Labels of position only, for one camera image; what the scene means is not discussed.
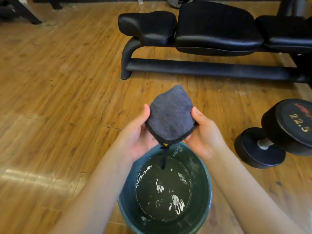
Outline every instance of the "cloth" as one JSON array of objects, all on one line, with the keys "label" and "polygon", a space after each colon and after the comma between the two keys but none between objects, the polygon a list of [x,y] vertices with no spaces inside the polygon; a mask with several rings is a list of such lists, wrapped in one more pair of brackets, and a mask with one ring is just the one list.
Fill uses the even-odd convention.
[{"label": "cloth", "polygon": [[184,140],[194,130],[192,108],[192,100],[181,85],[158,95],[150,105],[151,113],[145,125],[164,150],[162,169],[169,147]]}]

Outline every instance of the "floor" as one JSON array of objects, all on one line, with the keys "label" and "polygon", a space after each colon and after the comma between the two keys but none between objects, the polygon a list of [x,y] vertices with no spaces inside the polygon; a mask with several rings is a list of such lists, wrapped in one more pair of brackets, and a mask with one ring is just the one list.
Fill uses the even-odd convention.
[{"label": "floor", "polygon": [[[278,2],[232,2],[255,17]],[[120,79],[130,39],[117,27],[124,12],[169,10],[164,2],[32,5],[45,20],[0,23],[0,233],[46,233],[71,205],[121,129],[160,93],[182,84],[195,106],[219,126],[231,149],[244,129],[286,98],[312,100],[304,84],[134,73]],[[187,55],[143,47],[135,57],[287,65],[287,55]],[[287,155],[275,168],[250,173],[274,201],[312,233],[312,157]],[[105,233],[132,233],[116,205]],[[213,204],[198,233],[242,233],[213,183]]]}]

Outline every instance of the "water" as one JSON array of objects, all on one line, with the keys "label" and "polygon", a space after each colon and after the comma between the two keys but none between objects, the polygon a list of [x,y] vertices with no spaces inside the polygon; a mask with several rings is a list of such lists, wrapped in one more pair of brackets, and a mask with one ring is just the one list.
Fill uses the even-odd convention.
[{"label": "water", "polygon": [[142,4],[143,4],[143,0],[138,0],[138,3],[139,3],[140,5],[142,5]]},{"label": "water", "polygon": [[161,158],[161,155],[155,156],[142,166],[136,181],[136,197],[147,218],[168,222],[185,212],[192,184],[178,160],[168,157],[162,170]]}]

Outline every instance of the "person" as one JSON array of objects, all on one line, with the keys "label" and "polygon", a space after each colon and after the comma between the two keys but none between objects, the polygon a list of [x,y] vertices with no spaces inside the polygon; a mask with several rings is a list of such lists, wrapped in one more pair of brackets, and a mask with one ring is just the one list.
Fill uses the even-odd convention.
[{"label": "person", "polygon": [[[204,161],[246,234],[303,234],[226,145],[217,125],[196,107],[198,126],[186,144]],[[145,127],[148,105],[107,150],[73,205],[50,234],[102,234],[134,161],[158,142]]]}]

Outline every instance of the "black weight bench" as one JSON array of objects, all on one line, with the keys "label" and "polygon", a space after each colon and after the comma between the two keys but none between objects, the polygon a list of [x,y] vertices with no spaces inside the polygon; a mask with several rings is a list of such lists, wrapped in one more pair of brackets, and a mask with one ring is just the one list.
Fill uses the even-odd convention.
[{"label": "black weight bench", "polygon": [[[312,17],[260,16],[214,2],[181,6],[178,22],[167,11],[126,13],[119,30],[132,36],[124,47],[121,78],[132,71],[214,75],[237,78],[288,80],[309,83],[312,78]],[[300,67],[278,67],[132,58],[143,46],[175,47],[178,51],[209,56],[242,56],[253,52],[282,52],[300,56]]]}]

